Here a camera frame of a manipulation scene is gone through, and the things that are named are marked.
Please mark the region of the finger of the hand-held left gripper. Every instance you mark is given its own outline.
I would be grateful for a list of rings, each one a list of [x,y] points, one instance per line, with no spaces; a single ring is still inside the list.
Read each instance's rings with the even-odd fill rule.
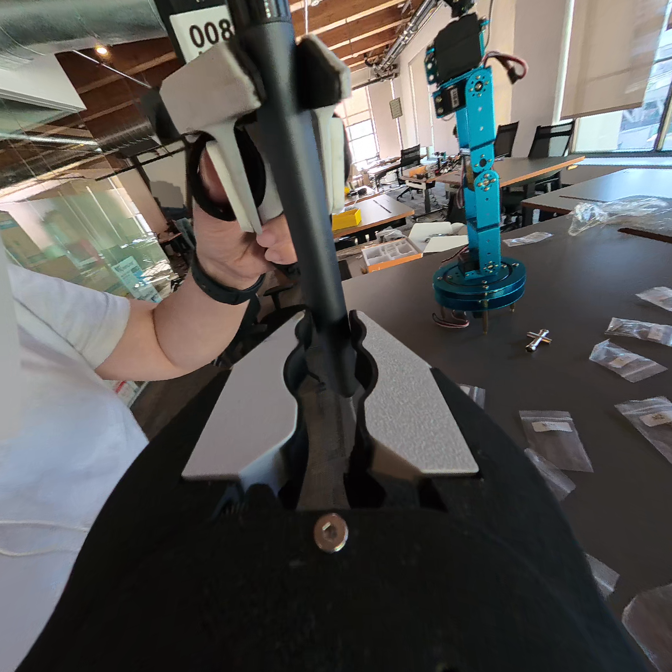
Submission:
[[[351,72],[314,34],[297,43],[295,70],[301,110],[335,108],[351,95]]]
[[[159,95],[180,134],[236,123],[264,104],[256,65],[235,41],[223,42],[166,78]]]

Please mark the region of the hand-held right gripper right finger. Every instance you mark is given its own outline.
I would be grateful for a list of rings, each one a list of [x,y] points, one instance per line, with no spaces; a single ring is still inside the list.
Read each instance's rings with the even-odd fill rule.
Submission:
[[[358,353],[371,371],[361,411],[370,469],[393,478],[472,476],[477,462],[432,367],[365,313],[350,313]]]

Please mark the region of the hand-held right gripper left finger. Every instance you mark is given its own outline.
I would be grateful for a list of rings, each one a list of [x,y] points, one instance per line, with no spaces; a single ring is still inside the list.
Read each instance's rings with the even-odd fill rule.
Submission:
[[[268,486],[274,495],[305,469],[297,389],[305,376],[310,315],[298,311],[231,369],[181,476],[232,481],[244,492]]]

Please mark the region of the black screwdriver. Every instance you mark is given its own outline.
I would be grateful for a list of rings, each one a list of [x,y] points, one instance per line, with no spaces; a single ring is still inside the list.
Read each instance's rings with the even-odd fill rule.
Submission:
[[[259,133],[294,244],[300,284],[340,396],[356,391],[356,355],[331,231],[327,190],[309,110],[298,105],[296,37],[288,1],[228,1],[240,47],[256,65],[265,102]]]

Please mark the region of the person's left forearm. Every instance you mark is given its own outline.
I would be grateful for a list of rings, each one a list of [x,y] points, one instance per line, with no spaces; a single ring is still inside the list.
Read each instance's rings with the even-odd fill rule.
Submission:
[[[127,303],[122,336],[96,368],[104,380],[171,380],[202,368],[230,344],[249,301],[217,302],[189,275],[160,303]]]

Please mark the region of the wood-edged office desk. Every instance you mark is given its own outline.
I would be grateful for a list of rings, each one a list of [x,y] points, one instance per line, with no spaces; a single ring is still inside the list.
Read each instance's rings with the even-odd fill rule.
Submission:
[[[546,178],[548,175],[555,175],[556,173],[567,169],[572,165],[578,164],[584,159],[584,155],[568,155],[560,157],[545,157],[537,159],[529,158],[504,158],[493,163],[490,172],[497,172],[499,175],[500,188],[515,186],[519,184],[536,183]],[[462,184],[462,161],[455,170],[447,173],[441,173],[430,181],[436,183],[443,183],[450,187],[458,188]],[[485,178],[478,180],[476,176],[473,179],[473,185],[478,182],[483,182],[483,186],[492,186],[492,181],[486,184]]]
[[[332,231],[333,239],[341,237],[361,237],[374,229],[384,228],[388,224],[403,223],[407,217],[414,216],[414,209],[385,194],[347,204],[343,212],[358,209],[361,222],[338,231]]]
[[[671,167],[632,167],[525,199],[523,209],[566,215],[578,203],[602,204],[627,197],[671,197]]]

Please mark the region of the black desk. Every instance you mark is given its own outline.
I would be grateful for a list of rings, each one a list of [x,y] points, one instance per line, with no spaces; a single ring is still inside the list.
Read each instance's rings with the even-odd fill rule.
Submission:
[[[592,473],[570,472],[561,504],[583,549],[620,574],[608,604],[621,625],[639,593],[671,582],[671,464],[616,408],[629,400],[671,398],[671,349],[615,339],[664,365],[630,383],[589,361],[612,317],[670,324],[671,314],[636,294],[671,287],[671,245],[596,226],[572,237],[570,218],[544,223],[550,239],[507,248],[525,265],[524,297],[466,329],[434,324],[432,278],[449,253],[433,254],[344,281],[349,310],[360,310],[457,384],[486,391],[485,412],[521,449],[521,410],[572,416]],[[549,329],[551,345],[525,351],[526,332]]]

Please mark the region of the person's left hand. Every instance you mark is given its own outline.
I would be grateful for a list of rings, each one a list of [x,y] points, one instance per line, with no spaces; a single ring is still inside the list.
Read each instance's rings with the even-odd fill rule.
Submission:
[[[199,161],[198,176],[206,196],[217,205],[227,205],[226,192],[214,165],[204,151]],[[243,232],[237,221],[218,220],[200,206],[194,209],[196,259],[202,271],[217,284],[232,290],[246,290],[274,265],[292,265],[297,259],[286,217],[281,214],[262,227],[261,234]],[[180,288],[180,298],[189,304],[214,304],[214,308],[243,308],[243,303],[224,304],[208,296],[190,272]]]

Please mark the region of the large paned window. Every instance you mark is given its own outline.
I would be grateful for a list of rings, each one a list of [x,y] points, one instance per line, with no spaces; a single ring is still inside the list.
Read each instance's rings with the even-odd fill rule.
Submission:
[[[370,118],[346,127],[351,162],[358,170],[375,163],[379,155],[374,123]]]

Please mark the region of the yellow bin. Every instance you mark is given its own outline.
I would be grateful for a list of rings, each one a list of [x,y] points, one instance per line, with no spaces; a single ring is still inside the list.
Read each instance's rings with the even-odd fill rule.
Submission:
[[[334,239],[344,237],[347,231],[356,229],[362,223],[362,211],[360,208],[346,208],[343,212],[331,216],[332,235]]]

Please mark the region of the orange foam tray box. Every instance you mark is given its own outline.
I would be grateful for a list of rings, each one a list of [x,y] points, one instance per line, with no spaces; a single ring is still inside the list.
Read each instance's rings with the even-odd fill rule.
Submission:
[[[423,252],[407,237],[362,249],[363,273],[374,273],[422,258]]]

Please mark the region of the black wrist band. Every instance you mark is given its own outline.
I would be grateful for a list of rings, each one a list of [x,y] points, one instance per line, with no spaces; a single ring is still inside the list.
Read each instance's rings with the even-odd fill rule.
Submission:
[[[263,273],[248,288],[239,289],[226,286],[206,273],[196,253],[193,254],[191,260],[190,273],[197,287],[208,298],[220,304],[231,306],[241,305],[255,298],[265,280],[265,274]]]

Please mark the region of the white box lid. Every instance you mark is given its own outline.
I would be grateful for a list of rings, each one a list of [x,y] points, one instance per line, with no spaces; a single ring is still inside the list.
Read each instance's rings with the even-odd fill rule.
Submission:
[[[418,222],[408,233],[408,239],[424,254],[439,253],[467,246],[467,231],[463,223]]]

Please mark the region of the stack of cardboard boxes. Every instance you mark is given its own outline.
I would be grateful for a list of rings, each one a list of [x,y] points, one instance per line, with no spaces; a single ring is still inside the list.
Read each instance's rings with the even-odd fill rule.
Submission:
[[[1,212],[1,242],[9,264],[116,296],[160,302],[172,270],[156,240],[134,218],[130,232],[97,226],[56,208]]]

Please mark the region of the person in white shirt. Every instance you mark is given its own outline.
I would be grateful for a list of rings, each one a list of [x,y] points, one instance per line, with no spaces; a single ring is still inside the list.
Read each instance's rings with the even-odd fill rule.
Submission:
[[[15,671],[147,438],[96,373],[130,302],[14,264],[8,276],[26,385],[20,431],[1,442],[1,670]]]

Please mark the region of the large crumpled clear bag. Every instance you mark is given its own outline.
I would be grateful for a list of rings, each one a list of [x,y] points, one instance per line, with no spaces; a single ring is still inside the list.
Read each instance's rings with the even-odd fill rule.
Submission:
[[[572,213],[568,233],[577,236],[595,226],[613,225],[618,229],[671,237],[671,198],[629,196],[610,202],[580,202]]]

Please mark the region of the beige roller blind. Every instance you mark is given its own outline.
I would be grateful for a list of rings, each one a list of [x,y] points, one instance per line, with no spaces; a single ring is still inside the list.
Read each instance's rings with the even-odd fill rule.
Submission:
[[[561,120],[633,110],[644,101],[667,1],[573,1]]]

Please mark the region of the large metal air duct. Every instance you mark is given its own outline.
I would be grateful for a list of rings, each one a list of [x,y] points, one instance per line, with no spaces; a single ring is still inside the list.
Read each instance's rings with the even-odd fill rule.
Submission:
[[[167,35],[154,1],[2,1],[1,60]]]

